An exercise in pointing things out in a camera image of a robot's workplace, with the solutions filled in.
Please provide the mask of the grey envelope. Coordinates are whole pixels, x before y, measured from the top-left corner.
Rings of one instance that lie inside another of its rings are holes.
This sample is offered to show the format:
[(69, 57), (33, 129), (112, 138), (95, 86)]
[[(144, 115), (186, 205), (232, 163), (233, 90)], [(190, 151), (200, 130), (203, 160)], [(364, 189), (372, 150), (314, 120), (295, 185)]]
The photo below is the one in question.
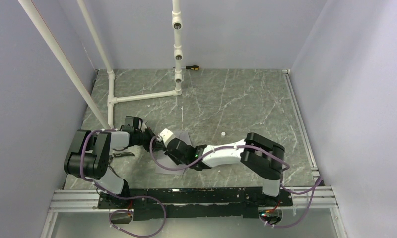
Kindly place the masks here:
[[(171, 133), (174, 134), (174, 136), (176, 138), (180, 139), (187, 145), (192, 146), (190, 136), (187, 131), (185, 131), (185, 130), (172, 131), (172, 130), (165, 128), (162, 131), (160, 131), (157, 135), (160, 135), (165, 130), (170, 131)], [(163, 150), (158, 150), (157, 143), (158, 143), (158, 140), (154, 140), (154, 144), (156, 144), (156, 145), (153, 147), (153, 152), (152, 152), (153, 157), (160, 165), (162, 165), (164, 167), (171, 168), (171, 169), (175, 169), (175, 170), (168, 170), (168, 169), (162, 168), (161, 166), (159, 166), (158, 164), (156, 164), (154, 162), (154, 165), (155, 165), (154, 172), (156, 174), (161, 174), (161, 175), (183, 175), (184, 171), (186, 170), (186, 169), (184, 169), (184, 167), (186, 165), (183, 163), (177, 165), (169, 156), (164, 154)]]

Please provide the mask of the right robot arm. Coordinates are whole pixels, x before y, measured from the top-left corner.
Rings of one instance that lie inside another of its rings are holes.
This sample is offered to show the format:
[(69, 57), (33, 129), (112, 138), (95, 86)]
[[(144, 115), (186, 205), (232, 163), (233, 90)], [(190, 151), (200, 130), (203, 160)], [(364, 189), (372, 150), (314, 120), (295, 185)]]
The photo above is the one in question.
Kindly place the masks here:
[(289, 165), (284, 161), (284, 146), (257, 133), (225, 145), (200, 145), (193, 147), (165, 129), (158, 141), (164, 145), (164, 154), (176, 165), (185, 165), (196, 171), (231, 164), (243, 164), (263, 180), (262, 201), (275, 205), (281, 198), (281, 175)]

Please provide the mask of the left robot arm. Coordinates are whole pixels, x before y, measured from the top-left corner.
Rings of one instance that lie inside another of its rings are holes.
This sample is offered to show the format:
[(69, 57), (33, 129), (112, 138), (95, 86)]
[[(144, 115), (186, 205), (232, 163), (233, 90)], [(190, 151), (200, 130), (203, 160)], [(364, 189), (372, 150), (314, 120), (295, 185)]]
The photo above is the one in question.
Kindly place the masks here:
[(76, 132), (64, 160), (64, 172), (95, 185), (111, 195), (111, 202), (125, 208), (131, 201), (128, 182), (109, 167), (114, 150), (142, 146), (149, 151), (155, 133), (139, 117), (126, 116), (120, 128)]

